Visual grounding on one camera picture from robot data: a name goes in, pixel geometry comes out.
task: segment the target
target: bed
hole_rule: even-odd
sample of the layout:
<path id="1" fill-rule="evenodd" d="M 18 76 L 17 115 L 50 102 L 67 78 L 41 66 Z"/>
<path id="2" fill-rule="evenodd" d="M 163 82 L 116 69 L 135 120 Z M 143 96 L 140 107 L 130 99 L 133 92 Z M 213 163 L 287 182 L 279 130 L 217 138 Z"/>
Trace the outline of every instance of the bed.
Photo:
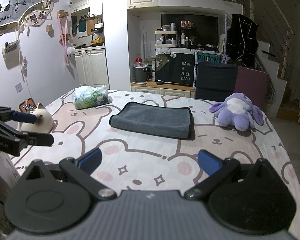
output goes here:
<path id="1" fill-rule="evenodd" d="M 222 159 L 230 156 L 241 163 L 267 158 L 296 200 L 297 212 L 289 232 L 300 240 L 300 185 L 284 145 L 265 115 L 263 126 L 255 124 L 252 131 L 239 132 L 233 127 L 218 126 L 216 118 L 208 111 L 211 101 L 109 90 L 108 105 L 75 110 L 73 93 L 74 90 L 47 106 L 55 122 L 53 146 L 29 147 L 20 157 L 12 158 L 20 174 L 34 159 L 42 159 L 45 164 L 58 163 L 65 157 L 77 158 L 99 147 L 102 163 L 91 176 L 118 195 L 121 190 L 169 189 L 179 189 L 183 194 L 208 176 L 197 163 L 197 154 L 202 148 Z M 195 140 L 112 128 L 110 117 L 131 101 L 162 107 L 189 107 L 194 117 Z"/>

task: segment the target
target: black jacket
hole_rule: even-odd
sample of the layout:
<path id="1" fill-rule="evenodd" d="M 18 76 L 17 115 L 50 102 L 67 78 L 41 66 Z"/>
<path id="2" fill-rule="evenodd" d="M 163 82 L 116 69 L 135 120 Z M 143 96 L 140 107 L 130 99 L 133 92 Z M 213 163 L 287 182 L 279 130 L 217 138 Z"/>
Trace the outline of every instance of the black jacket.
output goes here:
<path id="1" fill-rule="evenodd" d="M 242 59 L 246 67 L 254 67 L 258 48 L 256 34 L 258 25 L 241 14 L 232 15 L 231 28 L 227 32 L 226 54 L 233 61 Z"/>

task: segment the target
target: wooden counter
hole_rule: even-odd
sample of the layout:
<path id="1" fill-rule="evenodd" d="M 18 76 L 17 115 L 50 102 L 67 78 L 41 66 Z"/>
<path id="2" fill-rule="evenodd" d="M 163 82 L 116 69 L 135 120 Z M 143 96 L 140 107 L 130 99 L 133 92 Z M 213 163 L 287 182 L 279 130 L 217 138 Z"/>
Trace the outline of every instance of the wooden counter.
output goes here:
<path id="1" fill-rule="evenodd" d="M 189 86 L 180 86 L 180 85 L 173 85 L 173 84 L 163 84 L 163 85 L 159 86 L 159 85 L 157 85 L 156 81 L 148 81 L 146 85 L 131 83 L 131 86 L 134 86 L 134 87 L 151 87 L 151 88 L 166 88 L 166 89 L 174 89 L 174 90 L 195 92 L 195 90 L 192 87 L 189 87 Z"/>

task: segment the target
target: black trash can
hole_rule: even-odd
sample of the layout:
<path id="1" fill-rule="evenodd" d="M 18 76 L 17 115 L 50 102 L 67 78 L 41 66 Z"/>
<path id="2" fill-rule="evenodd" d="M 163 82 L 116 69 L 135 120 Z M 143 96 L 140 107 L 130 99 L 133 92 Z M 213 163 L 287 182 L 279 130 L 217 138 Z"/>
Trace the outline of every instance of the black trash can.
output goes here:
<path id="1" fill-rule="evenodd" d="M 135 63 L 133 65 L 136 82 L 146 82 L 148 80 L 148 64 L 141 66 Z"/>

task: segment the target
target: gray towel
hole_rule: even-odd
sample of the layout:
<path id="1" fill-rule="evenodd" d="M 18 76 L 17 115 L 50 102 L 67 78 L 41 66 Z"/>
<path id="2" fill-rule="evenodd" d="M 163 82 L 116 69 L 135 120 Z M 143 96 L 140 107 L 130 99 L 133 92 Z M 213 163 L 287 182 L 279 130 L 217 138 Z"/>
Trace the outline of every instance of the gray towel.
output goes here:
<path id="1" fill-rule="evenodd" d="M 129 102 L 110 118 L 112 127 L 169 138 L 190 139 L 193 116 L 190 108 L 168 108 Z"/>

